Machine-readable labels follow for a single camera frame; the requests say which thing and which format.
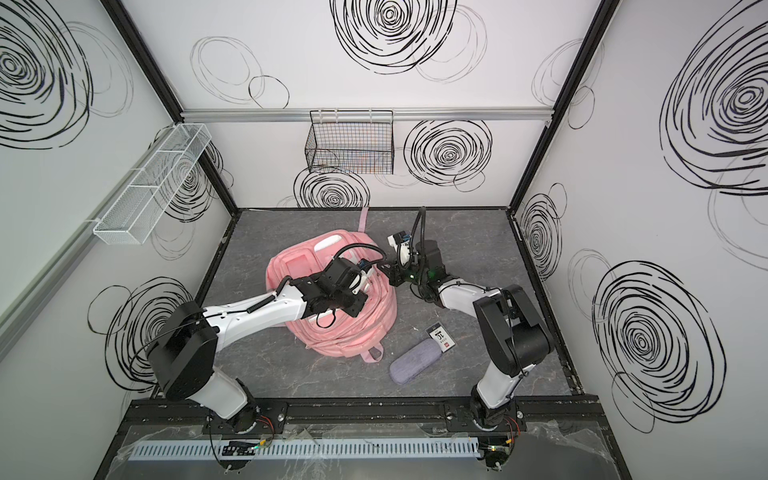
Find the pink student backpack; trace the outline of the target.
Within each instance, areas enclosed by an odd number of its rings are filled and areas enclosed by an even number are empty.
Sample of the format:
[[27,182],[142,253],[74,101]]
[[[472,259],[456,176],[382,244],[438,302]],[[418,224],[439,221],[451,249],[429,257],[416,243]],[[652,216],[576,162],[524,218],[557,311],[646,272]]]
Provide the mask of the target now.
[[[365,233],[367,210],[360,214],[355,231],[337,229],[288,247],[272,257],[266,269],[266,286],[277,288],[286,276],[294,279],[318,273],[342,247],[373,240]],[[308,349],[329,357],[361,356],[367,363],[381,360],[384,349],[381,340],[392,328],[397,317],[396,293],[387,277],[378,268],[369,270],[366,283],[368,298],[361,312],[352,317],[338,311],[326,316],[287,322],[285,326]]]

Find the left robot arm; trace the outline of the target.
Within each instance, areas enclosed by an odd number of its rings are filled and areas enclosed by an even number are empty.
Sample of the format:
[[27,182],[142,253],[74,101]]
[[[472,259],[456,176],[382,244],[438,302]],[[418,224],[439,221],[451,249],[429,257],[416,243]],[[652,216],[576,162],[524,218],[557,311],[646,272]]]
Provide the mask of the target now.
[[368,298],[372,271],[369,260],[334,257],[318,273],[286,276],[276,289],[240,302],[210,307],[183,303],[131,361],[148,361],[167,400],[191,400],[234,432],[247,433],[262,420],[260,407],[241,381],[215,366],[218,354],[279,324],[321,319],[334,323],[340,312],[357,316]]

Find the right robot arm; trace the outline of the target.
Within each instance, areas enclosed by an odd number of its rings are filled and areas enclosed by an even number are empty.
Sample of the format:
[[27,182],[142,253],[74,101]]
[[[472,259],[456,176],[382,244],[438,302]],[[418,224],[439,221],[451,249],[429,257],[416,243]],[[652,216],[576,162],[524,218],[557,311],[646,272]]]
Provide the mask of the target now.
[[479,428],[496,427],[519,383],[554,349],[546,323],[521,286],[482,286],[448,273],[436,241],[398,232],[387,242],[393,256],[381,269],[392,286],[408,283],[423,301],[477,320],[490,363],[471,391],[470,411]]

